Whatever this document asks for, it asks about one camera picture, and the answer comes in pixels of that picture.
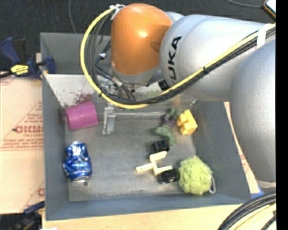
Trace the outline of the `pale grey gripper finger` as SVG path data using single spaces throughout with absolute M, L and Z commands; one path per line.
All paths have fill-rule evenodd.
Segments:
M 108 134 L 107 127 L 108 127 L 108 108 L 105 107 L 103 110 L 103 129 L 102 129 L 103 135 Z
M 108 132 L 109 133 L 112 133 L 114 131 L 115 118 L 116 118 L 116 115 L 114 114 L 114 108 L 109 107 L 108 108 Z

